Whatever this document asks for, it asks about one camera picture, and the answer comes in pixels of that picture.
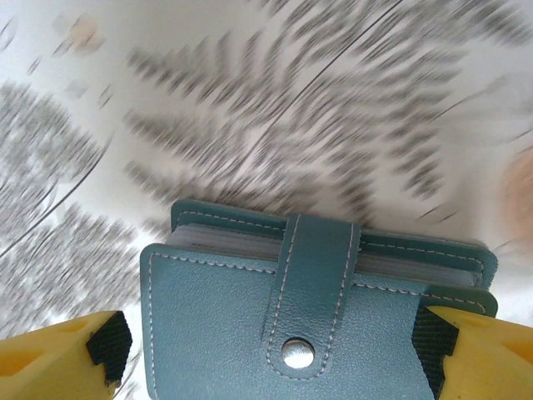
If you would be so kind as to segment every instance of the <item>wallet flap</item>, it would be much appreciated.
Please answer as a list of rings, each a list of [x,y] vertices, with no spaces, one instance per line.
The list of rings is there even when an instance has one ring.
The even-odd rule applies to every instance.
[[[356,265],[360,228],[307,215],[291,216],[272,285],[265,332],[266,362],[278,374],[311,379],[331,362],[331,345]],[[309,365],[289,366],[290,341],[307,343]]]
[[[356,398],[429,400],[432,393],[411,344],[420,305],[488,313],[494,302],[479,289],[355,273],[343,296],[332,362],[316,378],[295,379],[275,373],[266,359],[263,333],[265,325],[271,327],[267,319],[276,274],[275,262],[163,244],[146,247],[141,255],[142,325],[152,398],[310,400],[357,393]],[[302,318],[316,320],[315,314]]]

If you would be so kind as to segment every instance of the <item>white stitching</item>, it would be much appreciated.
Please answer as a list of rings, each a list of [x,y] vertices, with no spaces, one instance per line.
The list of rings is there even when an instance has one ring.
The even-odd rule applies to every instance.
[[[285,229],[281,229],[280,227],[271,227],[269,225],[261,225],[260,223],[254,223],[254,222],[247,222],[247,221],[241,221],[239,219],[232,219],[232,218],[227,218],[227,217],[221,217],[219,215],[214,215],[214,214],[206,214],[206,213],[203,213],[203,212],[196,212],[196,211],[182,211],[178,214],[177,216],[177,224],[179,224],[180,222],[180,216],[182,214],[196,214],[196,215],[202,215],[204,217],[211,217],[211,218],[216,218],[216,219],[223,219],[225,221],[230,221],[232,223],[244,223],[246,225],[253,225],[253,226],[256,226],[256,227],[261,227],[261,228],[267,228],[267,229],[274,229],[274,230],[277,230],[277,231],[280,231],[280,232],[285,232]],[[459,256],[457,254],[451,254],[451,253],[448,253],[448,252],[437,252],[436,250],[426,250],[426,249],[422,249],[422,248],[416,248],[416,247],[405,247],[405,246],[395,246],[393,244],[381,244],[381,243],[370,243],[370,242],[361,242],[361,244],[366,244],[368,246],[376,246],[376,247],[381,247],[381,248],[398,248],[400,250],[407,250],[407,251],[412,251],[412,252],[420,252],[420,253],[428,253],[428,254],[436,254],[436,255],[439,255],[439,256],[447,256],[447,257],[454,257],[454,258],[459,258],[461,260],[469,260],[469,261],[473,261],[475,263],[478,263],[481,265],[481,273],[484,274],[485,273],[485,264],[478,258],[475,258],[475,257],[465,257],[465,256]]]
[[[268,269],[262,269],[262,268],[260,269],[260,268],[243,267],[242,265],[225,264],[225,263],[222,263],[222,262],[210,262],[210,261],[203,261],[203,260],[193,260],[193,259],[185,258],[185,257],[169,256],[167,254],[161,254],[159,252],[155,252],[153,254],[155,254],[156,256],[159,256],[159,257],[163,257],[163,258],[171,258],[172,260],[185,261],[185,262],[188,262],[188,263],[190,262],[190,263],[193,263],[193,264],[211,265],[212,267],[227,267],[227,268],[235,268],[235,269],[246,269],[247,271],[253,271],[253,272],[256,272],[256,273],[270,273],[271,275],[273,275],[275,273],[274,271],[270,271]]]
[[[319,375],[324,373],[324,371],[326,371],[327,360],[330,357],[331,345],[333,344],[333,333],[335,332],[335,326],[336,326],[336,323],[338,322],[339,311],[341,310],[342,296],[344,296],[344,289],[346,288],[346,278],[348,276],[348,267],[350,266],[350,256],[351,256],[352,245],[353,245],[353,224],[351,225],[350,247],[348,248],[348,255],[346,257],[346,266],[344,267],[344,274],[342,275],[341,291],[339,292],[339,299],[336,301],[335,317],[333,318],[333,325],[331,326],[331,332],[330,332],[330,337],[329,337],[329,341],[327,344],[326,355],[324,356],[324,361],[322,362],[322,367],[320,368],[319,373],[314,378],[318,377]]]
[[[283,275],[283,280],[281,281],[280,296],[277,299],[276,314],[274,316],[274,324],[272,326],[272,330],[270,332],[270,338],[268,340],[268,349],[266,351],[266,361],[268,362],[268,365],[270,365],[270,367],[278,375],[280,375],[280,376],[282,376],[284,378],[289,378],[289,379],[291,379],[293,381],[310,381],[310,380],[312,380],[314,378],[320,377],[326,371],[327,361],[329,360],[329,357],[330,357],[331,345],[333,344],[333,334],[335,333],[335,327],[336,327],[336,325],[338,323],[339,311],[341,310],[341,301],[342,301],[342,297],[344,296],[344,290],[346,289],[346,279],[348,277],[348,268],[350,267],[351,248],[353,246],[353,224],[351,225],[350,246],[348,248],[348,255],[346,256],[346,266],[344,267],[344,274],[342,275],[341,291],[339,292],[339,298],[337,299],[337,302],[336,302],[335,314],[334,314],[334,317],[333,317],[333,324],[331,325],[331,331],[330,331],[330,335],[328,337],[327,348],[326,348],[326,352],[324,353],[324,359],[322,360],[321,368],[312,377],[299,377],[298,378],[298,377],[289,377],[288,375],[285,375],[284,373],[279,371],[272,364],[272,361],[271,361],[271,350],[272,350],[272,344],[274,342],[274,334],[276,333],[277,319],[279,317],[279,312],[280,312],[280,308],[281,308],[281,299],[283,297],[283,290],[285,289],[286,275],[287,275],[288,270],[289,270],[291,251],[292,251],[292,247],[293,247],[293,244],[294,244],[294,239],[295,239],[295,236],[296,236],[296,229],[298,228],[299,221],[300,221],[300,215],[298,215],[298,219],[296,220],[296,224],[295,224],[295,227],[294,227],[294,233],[292,234],[292,238],[291,238],[291,245],[289,247],[289,253],[288,253],[287,259],[286,259],[285,273]]]
[[[285,272],[283,273],[283,279],[281,280],[280,296],[277,298],[276,313],[274,314],[274,323],[272,325],[272,330],[270,331],[270,337],[268,339],[268,349],[266,350],[266,362],[268,363],[268,365],[270,365],[270,367],[274,371],[276,371],[280,375],[282,375],[281,372],[279,372],[276,369],[276,367],[274,367],[274,365],[272,364],[271,351],[272,351],[272,344],[274,343],[274,334],[276,333],[277,319],[280,316],[281,300],[283,299],[283,291],[285,290],[286,275],[288,274],[289,266],[291,265],[292,248],[294,247],[294,239],[296,238],[296,231],[298,230],[298,223],[300,222],[300,216],[301,216],[301,214],[298,214],[298,218],[296,219],[296,223],[294,225],[294,232],[292,233],[292,237],[291,237],[291,244],[289,246],[289,253],[286,256]]]
[[[151,356],[151,367],[152,367],[152,383],[153,383],[153,392],[156,395],[156,400],[159,399],[157,395],[157,386],[156,386],[156,362],[153,357],[153,320],[152,320],[152,258],[155,255],[153,252],[150,254],[148,259],[148,315],[150,318],[150,356]]]
[[[379,289],[379,290],[382,290],[382,291],[400,293],[400,294],[410,294],[412,296],[422,296],[424,298],[438,298],[440,300],[447,300],[449,302],[459,302],[459,303],[474,304],[474,305],[478,306],[479,308],[481,308],[481,310],[483,312],[483,315],[486,314],[486,309],[485,309],[485,306],[483,306],[483,304],[481,304],[480,302],[472,302],[471,300],[463,300],[462,298],[455,298],[455,297],[452,298],[452,297],[446,297],[446,296],[437,296],[436,294],[410,292],[408,290],[391,289],[390,287],[381,287],[381,286],[371,286],[371,285],[366,285],[366,284],[363,284],[363,283],[353,283],[352,286],[358,286],[359,288]]]
[[[192,212],[192,211],[182,211],[182,212],[180,212],[178,214],[178,216],[177,216],[177,223],[179,223],[179,217],[183,213],[203,215],[205,217],[219,218],[219,219],[227,220],[227,221],[230,221],[230,222],[244,223],[246,225],[254,225],[254,226],[258,226],[258,227],[262,227],[262,228],[270,228],[270,229],[274,229],[274,230],[285,232],[285,229],[281,229],[281,228],[278,228],[278,227],[270,227],[270,226],[267,226],[267,225],[261,225],[259,223],[240,221],[240,220],[237,220],[237,219],[231,219],[231,218],[226,218],[226,217],[220,217],[220,216],[217,216],[217,215],[205,214],[205,213],[202,213],[202,212]],[[276,325],[277,325],[277,317],[279,317],[279,307],[281,306],[281,297],[282,297],[284,285],[285,285],[285,282],[286,282],[286,274],[287,274],[288,268],[289,268],[291,250],[292,250],[292,247],[293,247],[293,244],[294,244],[294,238],[296,236],[296,228],[297,228],[299,220],[300,220],[300,215],[298,215],[298,219],[296,220],[294,233],[293,233],[292,239],[291,239],[291,246],[289,247],[289,253],[287,255],[285,275],[284,275],[284,278],[283,278],[283,282],[281,284],[282,285],[282,289],[281,289],[281,292],[280,292],[280,297],[278,298],[278,304],[276,306],[276,316],[274,317],[274,327],[272,328],[272,331],[271,331],[271,337],[270,337],[269,343],[268,343],[268,351],[266,353],[266,359],[267,359],[269,365],[274,369],[274,371],[276,371],[280,375],[281,375],[281,373],[278,372],[271,364],[270,353],[271,353],[271,346],[272,346],[272,342],[273,342],[273,334],[275,332],[275,328],[276,328]],[[351,235],[353,236],[353,224],[351,225]],[[484,266],[483,262],[478,260],[477,258],[473,258],[473,257],[463,257],[463,256],[455,255],[455,254],[449,254],[449,253],[445,253],[445,252],[444,253],[443,252],[436,252],[436,251],[431,251],[431,250],[423,250],[423,249],[414,248],[414,247],[402,247],[402,246],[393,246],[393,245],[385,245],[385,244],[378,244],[378,243],[368,243],[368,242],[361,242],[361,243],[367,244],[369,246],[399,248],[399,249],[403,249],[403,250],[418,251],[418,252],[423,252],[423,253],[434,253],[434,254],[444,255],[444,256],[448,256],[448,257],[455,257],[455,258],[460,258],[460,259],[471,260],[471,261],[475,261],[475,262],[477,262],[477,263],[479,263],[481,265],[482,272],[485,271],[485,266]],[[348,260],[350,259],[351,245],[352,245],[352,240],[350,241],[350,249],[348,250]],[[176,260],[179,259],[180,261],[185,261],[185,262],[190,262],[190,263],[199,263],[199,264],[207,264],[207,265],[218,266],[218,267],[243,269],[243,270],[255,271],[255,272],[259,272],[259,273],[274,274],[275,272],[274,271],[263,270],[263,269],[241,267],[241,266],[231,265],[231,264],[223,264],[223,263],[219,263],[219,262],[207,262],[207,261],[200,261],[200,260],[191,260],[190,258],[184,258],[184,257],[167,256],[165,254],[160,254],[160,253],[157,253],[157,252],[154,252],[154,253],[152,253],[150,255],[150,258],[148,260],[148,266],[149,266],[149,268],[148,268],[148,313],[149,313],[149,319],[150,319],[150,354],[151,354],[153,390],[154,390],[154,394],[156,396],[156,400],[158,400],[159,397],[157,395],[157,386],[156,386],[156,370],[155,370],[154,346],[153,346],[153,320],[152,320],[152,258],[153,258],[154,255],[158,255],[160,257],[165,257],[165,258],[172,258],[172,259],[176,259]],[[336,326],[336,319],[338,317],[339,304],[340,304],[341,297],[343,295],[345,284],[346,284],[346,275],[347,275],[347,269],[345,270],[345,276],[344,276],[344,278],[342,280],[342,283],[341,283],[341,293],[339,294],[339,301],[337,302],[336,315],[335,315],[335,318],[333,320],[333,326],[331,328],[330,339],[329,339],[330,342],[328,343],[328,349],[326,350],[326,356],[324,358],[325,363],[324,363],[323,367],[321,368],[321,371],[319,371],[319,373],[315,377],[319,376],[321,373],[324,373],[324,371],[326,370],[327,358],[329,357],[329,350],[331,348],[331,344],[332,344],[332,340],[333,340],[333,333],[335,331],[335,326]],[[474,305],[477,305],[477,306],[479,306],[481,308],[483,314],[486,314],[486,309],[485,309],[485,307],[482,304],[480,304],[479,302],[472,302],[471,300],[463,300],[463,299],[460,299],[460,298],[451,298],[451,297],[441,297],[441,296],[437,296],[435,294],[409,292],[409,291],[404,291],[404,290],[401,290],[401,289],[391,289],[389,287],[378,287],[378,286],[371,286],[371,285],[366,285],[366,284],[361,284],[361,283],[354,283],[354,284],[352,284],[352,286],[358,286],[360,288],[379,289],[379,290],[382,290],[382,291],[388,291],[388,292],[392,292],[392,293],[394,292],[394,293],[400,293],[400,294],[410,294],[412,296],[423,296],[423,297],[428,297],[428,298],[438,298],[438,299],[443,299],[443,300],[447,300],[447,301],[455,301],[455,302],[459,302],[459,303],[474,304]],[[308,378],[308,379],[291,378],[291,379],[309,380],[310,378]]]
[[[366,244],[368,246],[376,246],[379,248],[399,248],[400,250],[409,250],[412,252],[420,252],[420,253],[429,253],[429,254],[437,254],[439,256],[447,256],[447,257],[453,257],[453,258],[459,258],[461,260],[470,260],[475,261],[476,263],[481,265],[481,273],[485,272],[485,264],[481,260],[478,260],[474,257],[465,257],[465,256],[459,256],[457,254],[451,254],[448,252],[437,252],[436,250],[425,250],[422,248],[415,248],[415,247],[405,247],[405,246],[396,246],[394,244],[383,244],[383,243],[369,243],[369,242],[361,242],[361,244]]]
[[[181,211],[177,215],[177,222],[176,224],[179,225],[180,223],[180,216],[182,214],[196,214],[196,215],[202,215],[204,217],[211,217],[216,219],[222,219],[224,221],[230,221],[231,223],[244,223],[245,225],[253,225],[254,227],[261,227],[261,228],[267,228],[267,229],[274,229],[275,231],[285,232],[285,229],[281,229],[280,227],[271,227],[269,225],[261,225],[260,223],[254,223],[254,222],[248,222],[248,221],[241,221],[240,219],[233,219],[228,217],[221,217],[219,215],[214,214],[205,214],[204,212],[196,212],[196,211]]]

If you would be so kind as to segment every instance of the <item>blurry background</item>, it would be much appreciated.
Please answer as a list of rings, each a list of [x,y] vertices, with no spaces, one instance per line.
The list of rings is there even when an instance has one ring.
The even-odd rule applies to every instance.
[[[0,338],[124,309],[197,198],[485,243],[533,326],[526,0],[0,2]]]

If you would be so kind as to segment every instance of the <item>wallet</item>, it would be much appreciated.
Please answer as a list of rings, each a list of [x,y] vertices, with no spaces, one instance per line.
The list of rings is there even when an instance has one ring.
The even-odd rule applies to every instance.
[[[496,315],[481,246],[192,200],[171,220],[141,254],[155,400],[429,400],[419,309]]]

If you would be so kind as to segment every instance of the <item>wallet strap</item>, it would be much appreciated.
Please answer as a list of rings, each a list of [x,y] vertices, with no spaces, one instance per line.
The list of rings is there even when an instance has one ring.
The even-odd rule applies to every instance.
[[[308,380],[328,369],[360,236],[360,227],[347,222],[289,218],[263,334],[266,361],[276,373]],[[283,361],[284,344],[295,339],[313,351],[308,367],[295,369]]]

